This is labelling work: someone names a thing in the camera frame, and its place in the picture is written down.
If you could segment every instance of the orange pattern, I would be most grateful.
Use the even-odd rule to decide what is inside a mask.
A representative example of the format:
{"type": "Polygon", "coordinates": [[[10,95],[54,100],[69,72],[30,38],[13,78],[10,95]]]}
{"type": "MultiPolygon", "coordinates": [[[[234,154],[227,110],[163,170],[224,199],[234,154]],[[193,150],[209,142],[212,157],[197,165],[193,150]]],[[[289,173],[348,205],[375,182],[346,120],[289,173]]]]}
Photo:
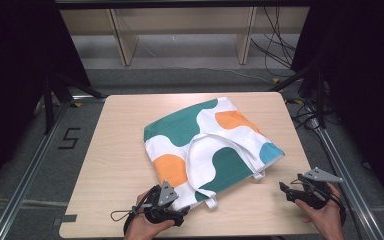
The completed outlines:
{"type": "Polygon", "coordinates": [[[153,164],[161,183],[167,180],[172,187],[177,187],[188,181],[186,163],[179,156],[165,154],[155,159],[153,164]]]}
{"type": "Polygon", "coordinates": [[[216,113],[218,124],[224,129],[234,129],[239,126],[248,126],[256,133],[261,134],[258,128],[250,123],[239,111],[226,111],[216,113]]]}

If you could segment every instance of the human hand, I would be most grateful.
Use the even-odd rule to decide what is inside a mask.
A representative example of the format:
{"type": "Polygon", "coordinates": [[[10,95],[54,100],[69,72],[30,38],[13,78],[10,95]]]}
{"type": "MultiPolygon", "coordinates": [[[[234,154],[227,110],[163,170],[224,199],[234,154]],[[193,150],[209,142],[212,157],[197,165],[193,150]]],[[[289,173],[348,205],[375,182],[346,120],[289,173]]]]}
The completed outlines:
{"type": "MultiPolygon", "coordinates": [[[[339,198],[341,193],[331,183],[327,183],[327,185],[332,193],[339,198]]],[[[299,199],[295,200],[295,204],[308,214],[308,217],[304,218],[303,222],[313,222],[314,226],[325,239],[344,239],[342,235],[341,216],[339,212],[340,208],[334,201],[329,200],[326,203],[326,206],[319,210],[308,206],[307,203],[299,199]]]]}
{"type": "MultiPolygon", "coordinates": [[[[137,197],[136,204],[141,202],[146,193],[147,192],[144,192],[137,197]]],[[[125,240],[150,240],[157,236],[157,234],[160,232],[169,229],[174,225],[173,220],[166,220],[156,224],[151,223],[143,214],[143,208],[140,208],[138,212],[139,214],[133,218],[132,222],[127,228],[126,235],[124,236],[125,240]]]]}

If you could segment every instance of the light wooden tabletop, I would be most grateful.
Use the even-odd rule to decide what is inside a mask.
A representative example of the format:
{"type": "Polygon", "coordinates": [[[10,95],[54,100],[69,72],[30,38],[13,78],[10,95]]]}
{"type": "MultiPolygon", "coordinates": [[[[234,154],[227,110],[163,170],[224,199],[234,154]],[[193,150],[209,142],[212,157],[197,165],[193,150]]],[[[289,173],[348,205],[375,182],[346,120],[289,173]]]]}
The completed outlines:
{"type": "Polygon", "coordinates": [[[260,181],[252,178],[217,195],[218,207],[206,204],[192,209],[181,227],[159,237],[256,236],[317,233],[302,223],[304,213],[286,201],[279,181],[295,180],[310,170],[304,150],[279,93],[196,93],[118,95],[107,98],[74,188],[63,222],[63,238],[122,237],[124,219],[114,222],[110,213],[130,210],[136,197],[158,184],[148,159],[143,130],[148,124],[182,108],[228,97],[239,111],[285,157],[266,170],[260,181]]]}

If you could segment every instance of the fabric bag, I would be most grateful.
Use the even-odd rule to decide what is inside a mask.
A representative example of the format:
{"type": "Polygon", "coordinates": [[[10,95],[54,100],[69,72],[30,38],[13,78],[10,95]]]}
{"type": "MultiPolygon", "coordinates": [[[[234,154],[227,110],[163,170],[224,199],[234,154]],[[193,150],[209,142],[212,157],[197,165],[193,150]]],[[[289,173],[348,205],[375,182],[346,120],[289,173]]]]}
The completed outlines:
{"type": "Polygon", "coordinates": [[[144,141],[160,181],[179,194],[174,210],[203,201],[214,208],[218,192],[250,176],[263,178],[264,170],[284,156],[226,97],[149,124],[144,141]]]}

